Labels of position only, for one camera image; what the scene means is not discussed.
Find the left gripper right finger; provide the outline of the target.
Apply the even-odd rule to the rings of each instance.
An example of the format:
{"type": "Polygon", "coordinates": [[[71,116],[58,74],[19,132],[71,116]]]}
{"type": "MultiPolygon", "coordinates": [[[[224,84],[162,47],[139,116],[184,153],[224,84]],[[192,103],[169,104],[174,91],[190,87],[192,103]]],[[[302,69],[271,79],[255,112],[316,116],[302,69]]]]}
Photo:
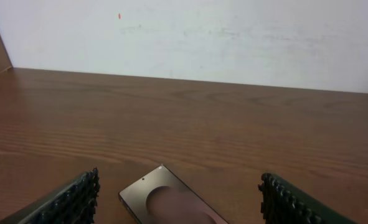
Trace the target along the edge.
{"type": "Polygon", "coordinates": [[[264,173],[261,180],[266,224],[355,224],[276,174],[264,173]]]}

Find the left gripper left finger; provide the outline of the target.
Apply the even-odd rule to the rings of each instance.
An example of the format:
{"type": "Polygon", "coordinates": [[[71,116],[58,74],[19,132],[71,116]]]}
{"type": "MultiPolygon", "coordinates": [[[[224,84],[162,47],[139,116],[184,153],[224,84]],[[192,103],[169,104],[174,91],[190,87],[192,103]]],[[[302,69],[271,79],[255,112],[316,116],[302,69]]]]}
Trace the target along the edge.
{"type": "Polygon", "coordinates": [[[92,224],[100,191],[98,169],[83,172],[0,224],[92,224]]]}

